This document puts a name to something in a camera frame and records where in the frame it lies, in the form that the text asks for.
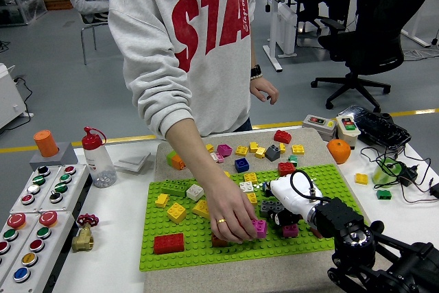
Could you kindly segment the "person's right hand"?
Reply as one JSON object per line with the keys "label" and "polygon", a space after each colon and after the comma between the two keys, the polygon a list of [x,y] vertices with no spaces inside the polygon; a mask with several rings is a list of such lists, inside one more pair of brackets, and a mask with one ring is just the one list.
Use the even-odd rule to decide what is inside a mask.
{"label": "person's right hand", "polygon": [[241,244],[257,237],[252,221],[257,217],[246,194],[231,180],[205,188],[211,230],[221,240]]}

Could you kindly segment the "person's left hand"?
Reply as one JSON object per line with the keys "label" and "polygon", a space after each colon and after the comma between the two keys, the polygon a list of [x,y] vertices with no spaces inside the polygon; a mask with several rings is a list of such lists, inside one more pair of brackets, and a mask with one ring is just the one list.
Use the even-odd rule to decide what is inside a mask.
{"label": "person's left hand", "polygon": [[250,93],[261,102],[274,105],[278,101],[278,89],[265,78],[255,78],[250,81]]}

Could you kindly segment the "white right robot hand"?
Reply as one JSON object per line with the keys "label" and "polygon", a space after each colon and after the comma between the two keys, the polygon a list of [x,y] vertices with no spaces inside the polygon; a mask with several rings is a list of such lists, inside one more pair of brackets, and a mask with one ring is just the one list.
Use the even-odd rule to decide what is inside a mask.
{"label": "white right robot hand", "polygon": [[297,169],[292,174],[272,180],[269,187],[288,211],[301,215],[311,228],[317,229],[314,218],[323,195],[306,172]]}

